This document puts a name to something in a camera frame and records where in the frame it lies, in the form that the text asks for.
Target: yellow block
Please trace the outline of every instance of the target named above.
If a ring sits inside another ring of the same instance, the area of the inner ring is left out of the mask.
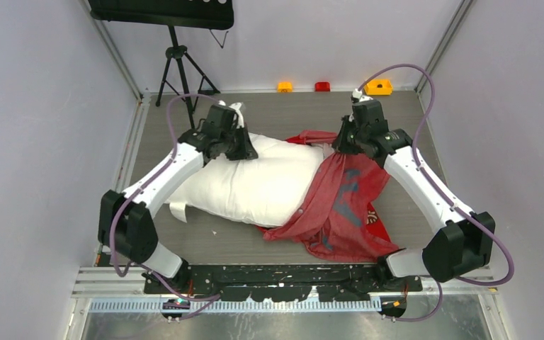
[[[364,86],[364,91],[368,96],[388,96],[393,92],[393,85],[389,79],[374,79]]]
[[[293,85],[289,81],[281,81],[278,83],[278,88],[276,89],[277,92],[293,92]]]

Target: red block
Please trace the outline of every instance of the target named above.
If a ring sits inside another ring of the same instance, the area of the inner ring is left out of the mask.
[[[330,83],[328,81],[319,81],[314,86],[316,92],[330,92]]]

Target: music stand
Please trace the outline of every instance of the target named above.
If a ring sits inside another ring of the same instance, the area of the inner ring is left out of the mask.
[[[232,0],[226,0],[224,3],[221,3],[220,0],[210,0],[209,2],[201,0],[89,0],[89,4],[91,5],[91,16],[96,20],[151,23],[168,26],[172,47],[166,50],[166,66],[164,68],[164,75],[161,78],[155,106],[160,105],[166,84],[176,94],[180,95],[166,79],[172,59],[175,59],[178,64],[182,91],[185,94],[190,93],[190,91],[188,90],[182,57],[186,57],[201,75],[198,93],[211,95],[220,92],[208,76],[205,75],[205,72],[197,65],[195,60],[188,54],[187,47],[178,44],[174,26],[227,30],[234,25]],[[202,89],[204,81],[210,85],[211,90]],[[195,113],[198,98],[195,100],[195,105],[193,105],[190,97],[183,100],[188,110],[188,119],[191,122],[191,128],[194,129],[195,122],[193,114]]]

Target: robotic arm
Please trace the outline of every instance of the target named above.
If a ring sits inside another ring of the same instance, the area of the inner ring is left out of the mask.
[[[418,152],[420,166],[412,155],[412,139],[404,130],[389,130],[380,102],[363,96],[355,90],[352,95],[352,115],[343,117],[339,136],[333,148],[346,154],[364,153],[397,179],[405,188],[435,236],[423,249],[400,249],[378,260],[378,275],[390,280],[411,275],[430,275],[446,282],[489,263],[493,241],[472,223],[462,217],[456,208],[470,213],[491,233],[495,222],[488,212],[474,213],[471,207],[459,200],[437,175],[426,167]],[[453,205],[439,195],[420,171],[426,173],[454,202]]]
[[[108,191],[101,199],[98,240],[110,246],[110,231],[117,211],[125,201],[122,217],[115,226],[116,251],[166,278],[175,278],[188,263],[159,243],[153,217],[165,200],[192,174],[222,153],[231,160],[258,157],[244,125],[241,103],[212,105],[197,129],[178,139],[176,157],[170,152],[145,177],[122,193]]]

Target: black metal plate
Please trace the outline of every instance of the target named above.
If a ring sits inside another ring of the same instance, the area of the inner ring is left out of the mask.
[[[97,20],[227,30],[234,25],[232,0],[89,0]]]
[[[223,301],[304,300],[313,286],[324,301],[359,301],[369,299],[370,292],[400,294],[405,284],[410,292],[422,291],[414,276],[393,280],[380,286],[371,264],[332,265],[197,265],[191,266],[195,295],[220,294]],[[180,288],[188,293],[191,283]],[[145,294],[169,293],[156,280],[145,282]]]

